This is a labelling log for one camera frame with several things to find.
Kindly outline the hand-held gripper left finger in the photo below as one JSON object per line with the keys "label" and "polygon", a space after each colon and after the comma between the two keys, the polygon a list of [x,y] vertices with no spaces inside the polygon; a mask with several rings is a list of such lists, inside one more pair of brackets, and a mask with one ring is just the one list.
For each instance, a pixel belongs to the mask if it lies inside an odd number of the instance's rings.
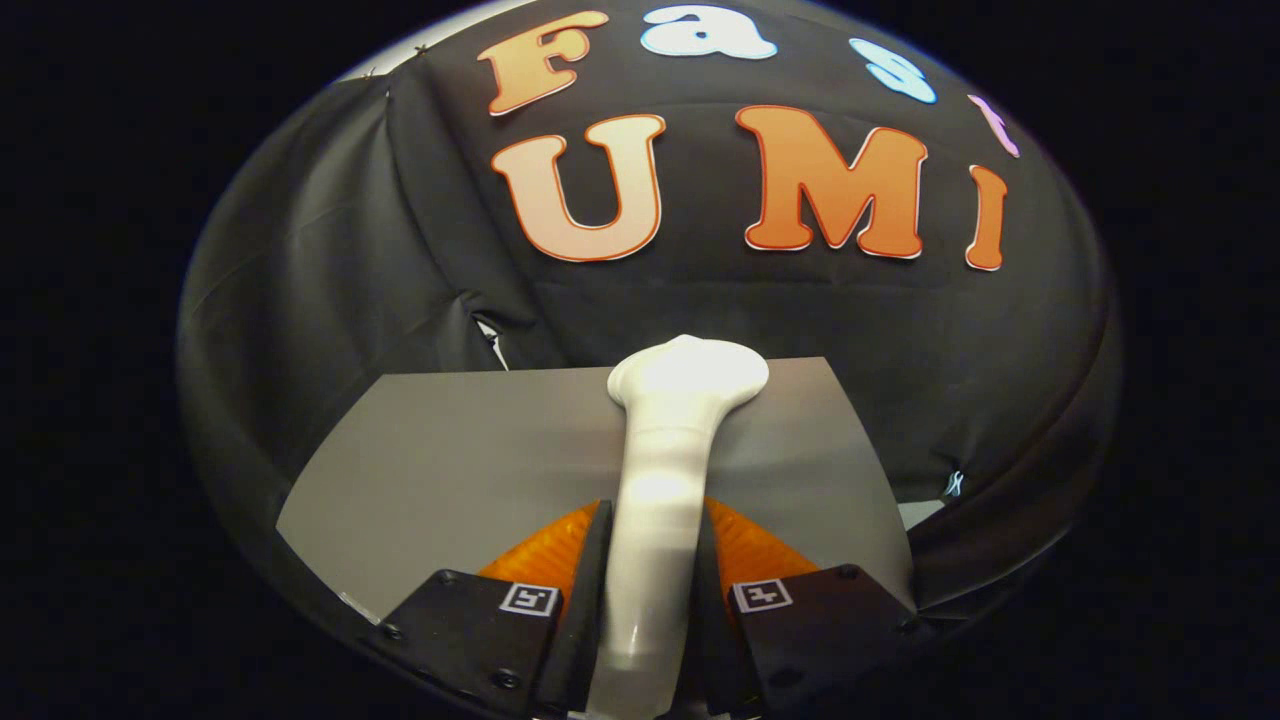
{"label": "hand-held gripper left finger", "polygon": [[477,574],[435,571],[366,633],[365,646],[472,717],[582,711],[612,527],[612,502],[596,501]]}

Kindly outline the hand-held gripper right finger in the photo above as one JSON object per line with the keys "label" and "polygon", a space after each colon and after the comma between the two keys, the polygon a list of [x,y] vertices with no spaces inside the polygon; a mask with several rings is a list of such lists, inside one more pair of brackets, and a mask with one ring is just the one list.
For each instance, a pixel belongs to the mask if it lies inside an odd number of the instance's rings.
{"label": "hand-held gripper right finger", "polygon": [[727,503],[705,501],[698,673],[710,714],[833,719],[934,642],[934,625],[868,570],[819,568]]}

